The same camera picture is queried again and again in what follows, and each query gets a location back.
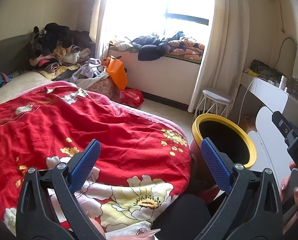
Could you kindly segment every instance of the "bottle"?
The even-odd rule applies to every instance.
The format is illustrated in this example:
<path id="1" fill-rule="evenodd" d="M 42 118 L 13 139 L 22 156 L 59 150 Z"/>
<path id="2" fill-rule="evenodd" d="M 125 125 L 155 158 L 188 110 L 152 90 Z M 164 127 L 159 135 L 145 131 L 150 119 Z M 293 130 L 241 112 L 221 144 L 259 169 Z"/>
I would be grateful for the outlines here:
<path id="1" fill-rule="evenodd" d="M 281 81 L 280 81 L 280 84 L 279 84 L 279 89 L 285 90 L 286 85 L 287 85 L 287 80 L 288 79 L 285 76 L 281 77 Z"/>

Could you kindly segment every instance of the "blue gripper pad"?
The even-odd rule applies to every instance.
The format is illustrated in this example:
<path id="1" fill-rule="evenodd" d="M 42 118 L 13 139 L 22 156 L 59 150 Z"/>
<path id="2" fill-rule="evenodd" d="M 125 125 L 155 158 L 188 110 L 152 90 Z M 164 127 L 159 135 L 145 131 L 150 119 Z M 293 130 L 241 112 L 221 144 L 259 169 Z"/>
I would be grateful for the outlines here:
<path id="1" fill-rule="evenodd" d="M 219 157 L 219 151 L 207 139 L 202 140 L 200 151 L 216 184 L 229 195 L 232 190 L 231 173 Z"/>
<path id="2" fill-rule="evenodd" d="M 71 172 L 69 190 L 73 194 L 81 190 L 95 162 L 100 156 L 100 143 L 92 140 L 83 152 L 83 156 Z"/>

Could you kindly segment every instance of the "tile floor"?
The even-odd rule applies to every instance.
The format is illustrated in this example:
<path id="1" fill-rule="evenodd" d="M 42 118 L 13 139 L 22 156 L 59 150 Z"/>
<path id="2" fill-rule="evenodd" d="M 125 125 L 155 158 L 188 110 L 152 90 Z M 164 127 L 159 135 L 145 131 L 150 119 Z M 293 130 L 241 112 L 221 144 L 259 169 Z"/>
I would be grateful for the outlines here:
<path id="1" fill-rule="evenodd" d="M 193 139 L 191 128 L 193 113 L 182 111 L 180 109 L 173 108 L 171 106 L 166 106 L 154 101 L 150 101 L 148 99 L 145 99 L 145 101 L 139 109 L 150 114 L 155 114 L 160 117 L 166 118 L 176 123 L 182 128 L 182 130 L 184 130 L 187 136 L 187 142 L 191 143 Z"/>

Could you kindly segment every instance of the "bed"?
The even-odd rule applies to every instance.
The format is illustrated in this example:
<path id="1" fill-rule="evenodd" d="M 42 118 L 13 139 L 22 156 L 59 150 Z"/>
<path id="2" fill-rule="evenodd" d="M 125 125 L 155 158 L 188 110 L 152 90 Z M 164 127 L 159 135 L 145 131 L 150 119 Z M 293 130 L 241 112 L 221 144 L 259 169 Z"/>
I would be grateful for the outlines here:
<path id="1" fill-rule="evenodd" d="M 100 158 L 75 196 L 105 232 L 152 223 L 187 188 L 191 158 L 179 126 L 27 72 L 0 88 L 0 219 L 12 233 L 28 168 L 68 162 L 94 138 Z M 52 189 L 49 195 L 69 228 Z"/>

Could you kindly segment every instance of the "white stool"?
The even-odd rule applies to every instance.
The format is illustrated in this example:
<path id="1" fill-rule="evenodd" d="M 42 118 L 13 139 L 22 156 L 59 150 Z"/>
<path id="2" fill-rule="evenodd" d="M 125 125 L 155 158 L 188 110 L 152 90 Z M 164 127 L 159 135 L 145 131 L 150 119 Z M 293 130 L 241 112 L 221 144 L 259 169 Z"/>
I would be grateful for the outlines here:
<path id="1" fill-rule="evenodd" d="M 222 92 L 219 92 L 215 89 L 207 89 L 207 90 L 203 90 L 202 91 L 202 95 L 199 99 L 199 103 L 198 103 L 198 106 L 196 108 L 196 112 L 195 112 L 195 115 L 194 115 L 194 120 L 196 119 L 197 117 L 197 112 L 199 111 L 199 107 L 200 105 L 204 102 L 204 105 L 203 105 L 203 113 L 205 113 L 205 108 L 206 108 L 206 101 L 207 101 L 207 98 L 208 99 L 211 99 L 214 103 L 213 105 L 209 108 L 209 110 L 206 112 L 209 113 L 209 111 L 214 107 L 216 106 L 216 114 L 218 114 L 218 104 L 222 104 L 222 105 L 225 105 L 225 109 L 222 111 L 222 113 L 220 114 L 220 116 L 222 116 L 225 112 L 225 118 L 228 117 L 228 107 L 229 105 L 233 102 L 233 100 L 226 94 L 222 93 Z"/>

